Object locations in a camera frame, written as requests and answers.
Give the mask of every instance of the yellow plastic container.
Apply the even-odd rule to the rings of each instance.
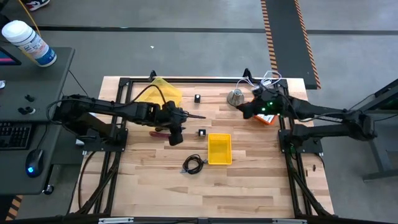
[[[180,106],[182,101],[182,92],[179,89],[166,82],[163,78],[156,78],[151,85],[156,85],[160,88],[166,102],[172,100],[177,107]],[[150,87],[136,100],[136,102],[151,102],[157,103],[160,106],[164,104],[162,96],[156,87]]]
[[[230,134],[209,134],[208,162],[210,165],[232,164],[232,143]]]

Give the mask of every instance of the gray floor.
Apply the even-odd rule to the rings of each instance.
[[[395,0],[300,3],[308,29],[398,29]],[[27,21],[17,4],[7,7],[9,17]],[[40,25],[263,27],[259,0],[83,0],[78,4],[64,0],[52,1],[34,16]],[[98,96],[104,75],[148,75],[156,70],[159,75],[238,77],[246,67],[256,76],[270,69],[263,34],[43,32],[43,37],[52,46],[76,48],[71,70],[91,96]],[[322,84],[321,90],[308,91],[314,104],[349,108],[397,78],[398,36],[313,35],[309,39]],[[69,78],[65,94],[79,91]],[[387,138],[396,132],[394,123],[398,119],[377,124],[383,135],[380,147],[396,146]],[[376,171],[368,145],[349,138],[326,138],[322,143],[335,213],[397,222],[398,178],[369,183],[361,179]],[[25,197],[19,218],[66,213],[77,170],[59,167],[61,174],[52,180],[58,186],[54,194]]]

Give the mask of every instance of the wooden tabletop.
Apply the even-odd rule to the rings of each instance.
[[[101,100],[115,100],[119,78],[104,77],[99,94]],[[301,78],[288,78],[287,82],[292,96],[307,100]],[[149,136],[153,128],[127,123],[129,138],[126,151],[122,153],[112,216],[293,217],[285,157],[280,153],[277,139],[279,122],[266,126],[256,119],[244,120],[242,112],[226,102],[226,95],[235,84],[171,84],[183,93],[180,106],[206,119],[188,118],[183,124],[186,127],[184,142],[177,146],[169,146],[167,139]],[[147,85],[135,83],[132,98]],[[239,88],[245,100],[251,100],[250,86],[242,83]],[[201,95],[200,104],[193,102],[195,94]],[[111,122],[109,116],[98,117]],[[198,129],[231,134],[233,162],[230,166],[205,165],[196,175],[180,173],[189,155],[207,158],[207,138],[197,137]],[[86,168],[82,182],[83,203],[98,185],[103,156],[104,153],[96,153]],[[302,157],[309,189],[326,210],[333,213],[322,162],[315,155],[303,154]],[[298,195],[304,211],[301,191]],[[77,192],[71,212],[76,210]]]

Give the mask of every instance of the black desk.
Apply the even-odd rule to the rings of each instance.
[[[41,96],[41,98],[37,99],[37,102],[34,102],[36,105],[49,104],[59,99],[72,62],[74,50],[66,47],[53,48],[57,53],[57,61],[48,68],[40,68],[16,47],[4,47],[4,49],[19,59],[22,65],[0,66],[0,80],[9,80],[8,84],[10,84],[6,84],[6,88],[9,88],[8,91],[7,89],[5,91],[0,90],[0,119],[6,117],[10,120],[24,121],[25,117],[20,116],[18,112],[15,114],[20,116],[20,119],[14,119],[12,113],[6,111],[14,111],[14,107],[16,107],[8,96],[13,98],[16,103],[23,102],[26,104],[27,101],[23,100],[23,94],[26,93],[19,93],[15,90],[25,91],[25,89],[29,89],[33,91],[33,93],[30,93],[32,96]],[[41,116],[35,119],[38,122],[34,124],[35,130],[28,150],[0,151],[1,195],[40,194],[47,187],[53,165],[81,164],[83,156],[81,149],[75,148],[76,137],[61,126],[49,124],[43,120],[45,107],[36,107]],[[40,148],[44,150],[43,173],[36,178],[30,178],[25,172],[25,159],[28,153],[37,147],[44,134],[45,125],[48,125],[48,130],[40,145]]]

